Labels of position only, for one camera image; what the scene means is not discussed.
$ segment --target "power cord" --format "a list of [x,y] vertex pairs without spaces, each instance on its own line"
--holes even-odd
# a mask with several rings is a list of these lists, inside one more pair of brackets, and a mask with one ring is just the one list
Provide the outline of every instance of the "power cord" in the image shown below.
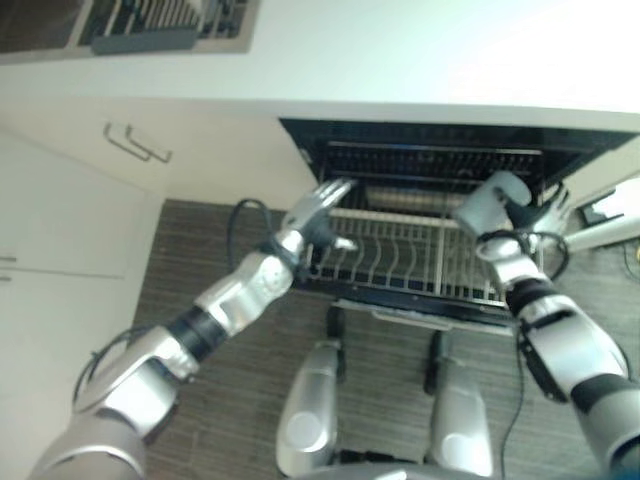
[[154,326],[155,325],[146,325],[143,327],[129,328],[119,333],[115,337],[113,337],[113,339],[109,343],[107,343],[107,345],[102,347],[99,351],[92,352],[91,360],[87,362],[87,364],[84,366],[84,368],[80,372],[80,376],[76,380],[76,384],[73,388],[72,404],[76,403],[76,400],[80,395],[80,390],[82,389],[82,384],[84,383],[86,386],[89,382],[91,382],[91,380],[93,380],[93,377],[96,373],[96,370],[98,369],[98,366],[100,365],[100,362],[104,360],[104,358],[107,356],[107,354],[111,351],[113,347],[115,347],[119,343],[135,340],[139,338],[140,336],[142,336],[143,334],[151,330]]
[[233,272],[236,268],[235,261],[235,252],[234,252],[234,235],[235,235],[235,227],[236,221],[238,220],[238,215],[240,211],[246,207],[247,205],[254,204],[262,213],[262,217],[264,219],[265,226],[269,233],[269,238],[272,238],[274,235],[273,230],[273,220],[271,217],[271,210],[260,200],[255,198],[244,198],[240,200],[233,210],[231,210],[231,214],[229,215],[229,220],[227,221],[227,268],[229,273]]
[[549,275],[549,279],[552,281],[556,280],[564,273],[569,266],[570,254],[569,254],[569,246],[565,241],[562,235],[559,235],[554,232],[533,232],[529,230],[515,229],[515,230],[496,230],[495,232],[485,233],[478,237],[478,242],[485,242],[487,240],[491,240],[493,238],[510,238],[518,242],[518,246],[520,250],[525,255],[532,254],[532,247],[529,238],[532,236],[537,236],[541,239],[550,238],[555,241],[556,248],[562,255],[562,260],[560,265],[556,268],[556,271],[553,274]]
[[509,437],[511,436],[511,432],[513,431],[513,427],[515,426],[518,418],[520,417],[520,412],[522,412],[522,406],[524,404],[524,370],[522,368],[522,358],[520,357],[520,340],[521,333],[518,330],[516,333],[516,342],[515,342],[515,353],[516,353],[516,365],[518,367],[518,406],[516,407],[516,411],[511,418],[511,422],[507,427],[507,431],[502,438],[502,445],[500,446],[500,472],[502,474],[502,479],[505,480],[506,476],[506,468],[505,468],[505,454],[507,450],[507,443],[509,441]]

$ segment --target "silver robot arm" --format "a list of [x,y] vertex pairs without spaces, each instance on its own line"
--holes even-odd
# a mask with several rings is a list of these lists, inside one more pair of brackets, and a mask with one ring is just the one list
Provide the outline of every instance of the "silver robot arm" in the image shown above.
[[454,212],[478,240],[476,253],[520,325],[520,350],[544,394],[570,403],[595,457],[605,471],[640,466],[640,384],[613,339],[540,272],[521,243],[494,235],[509,217],[535,232],[561,224],[563,187],[536,213],[525,210],[526,185],[498,172]]
[[30,479],[140,480],[145,440],[170,417],[180,386],[221,343],[284,295],[307,243],[353,248],[329,230],[329,211],[349,180],[319,186],[285,216],[259,251],[206,290],[167,327],[155,327],[100,372],[73,405],[68,429],[46,450]]

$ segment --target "cabinet handle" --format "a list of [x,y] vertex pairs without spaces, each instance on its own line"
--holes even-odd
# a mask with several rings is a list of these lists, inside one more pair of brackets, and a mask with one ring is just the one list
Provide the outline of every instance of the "cabinet handle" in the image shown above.
[[107,141],[112,144],[115,145],[116,147],[118,147],[120,150],[124,150],[125,152],[127,152],[129,155],[133,155],[134,157],[142,160],[143,162],[148,162],[149,159],[151,158],[151,155],[149,154],[149,152],[147,150],[144,150],[144,152],[147,154],[146,157],[143,157],[142,155],[140,155],[138,152],[127,148],[127,146],[122,145],[120,142],[115,141],[113,138],[111,138],[111,122],[108,122],[105,126],[104,126],[104,130],[102,131],[102,135],[104,136],[104,138],[107,139]]
[[133,128],[131,127],[131,125],[127,125],[125,136],[127,137],[127,140],[129,140],[131,145],[134,145],[134,146],[138,147],[140,150],[144,151],[147,155],[155,158],[156,160],[158,160],[158,161],[160,161],[162,163],[169,163],[171,161],[171,155],[173,154],[173,152],[169,151],[169,152],[167,152],[167,156],[166,157],[161,157],[160,155],[158,155],[153,150],[148,149],[144,145],[140,145],[140,142],[137,142],[136,140],[134,140],[131,137],[132,133],[133,133]]
[[169,163],[171,161],[171,157],[173,155],[172,151],[167,151],[165,156],[161,156],[161,155],[158,155],[153,150],[151,150],[149,147],[145,147],[140,142],[135,140],[132,136],[133,127],[131,125],[127,125],[127,127],[125,128],[125,139],[127,140],[127,142],[129,142],[129,145],[136,147],[138,150],[142,150],[146,154],[146,156],[141,155],[140,153],[132,149],[130,146],[124,145],[118,142],[116,139],[114,139],[111,136],[111,127],[112,127],[112,123],[107,122],[107,124],[105,124],[104,126],[104,130],[102,131],[102,135],[109,143],[111,143],[112,145],[115,145],[120,150],[123,150],[128,154],[133,155],[134,157],[142,160],[143,162],[148,162],[152,158],[155,158],[156,160],[162,163]]

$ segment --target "dishwasher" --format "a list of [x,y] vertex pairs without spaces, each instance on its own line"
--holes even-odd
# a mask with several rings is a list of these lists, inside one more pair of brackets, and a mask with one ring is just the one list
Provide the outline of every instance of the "dishwasher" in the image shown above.
[[498,170],[540,203],[556,184],[634,133],[519,126],[281,119],[319,182],[358,181],[331,217],[356,251],[309,248],[296,287],[341,309],[448,330],[511,335],[504,298],[450,212]]

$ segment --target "white countertop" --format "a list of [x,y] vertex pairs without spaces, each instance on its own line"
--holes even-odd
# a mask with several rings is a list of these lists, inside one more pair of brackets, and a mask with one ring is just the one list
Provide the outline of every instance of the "white countertop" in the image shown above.
[[637,0],[262,0],[247,54],[8,65],[0,95],[198,98],[273,115],[640,130],[638,18]]

